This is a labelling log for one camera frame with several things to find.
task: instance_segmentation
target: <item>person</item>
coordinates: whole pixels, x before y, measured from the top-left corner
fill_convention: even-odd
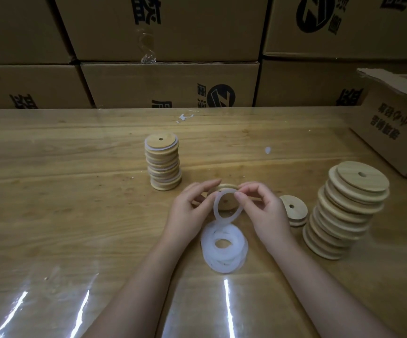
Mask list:
[[[220,180],[195,182],[173,201],[161,238],[136,272],[91,324],[83,338],[154,337],[172,272],[212,211]],[[250,197],[261,198],[257,205]],[[396,337],[373,313],[304,252],[294,239],[285,207],[260,182],[239,186],[235,198],[322,338]],[[200,203],[193,207],[192,202]]]

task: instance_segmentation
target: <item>stacked cardboard box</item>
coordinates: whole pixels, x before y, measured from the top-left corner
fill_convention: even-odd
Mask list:
[[[359,67],[407,73],[407,0],[273,0],[257,106],[357,105]]]
[[[88,108],[48,0],[0,0],[0,108]]]
[[[268,0],[56,0],[99,108],[252,106]]]

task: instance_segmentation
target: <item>wood grain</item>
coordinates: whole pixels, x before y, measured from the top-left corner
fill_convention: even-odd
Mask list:
[[[24,296],[0,335],[64,338],[77,327],[79,337],[193,181],[263,181],[312,209],[329,169],[354,160],[390,181],[390,198],[367,236],[344,260],[326,261],[304,244],[302,228],[292,230],[303,249],[407,337],[407,180],[349,130],[344,117],[355,111],[0,110],[0,327]],[[195,116],[176,123],[184,112]],[[146,171],[144,139],[158,131],[180,140],[183,181],[167,192],[153,189]],[[235,337],[317,337],[246,214],[235,224],[249,242],[246,264],[234,274],[214,273],[195,240],[174,273],[157,335],[230,337],[228,298]]]

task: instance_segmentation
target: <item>person's right hand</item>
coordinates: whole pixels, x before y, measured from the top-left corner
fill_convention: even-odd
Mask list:
[[[263,203],[257,206],[250,196],[261,198]],[[266,249],[294,242],[285,206],[266,185],[256,181],[245,182],[235,192],[235,198],[243,205]]]

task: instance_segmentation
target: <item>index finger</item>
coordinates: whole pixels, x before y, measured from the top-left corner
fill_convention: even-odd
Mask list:
[[[265,184],[256,181],[245,183],[238,191],[251,197],[260,197],[266,205],[277,198]]]
[[[221,183],[221,179],[207,180],[207,181],[201,182],[200,184],[191,187],[186,192],[186,199],[188,201],[193,201],[202,192],[208,191],[210,188],[218,186],[220,183]]]

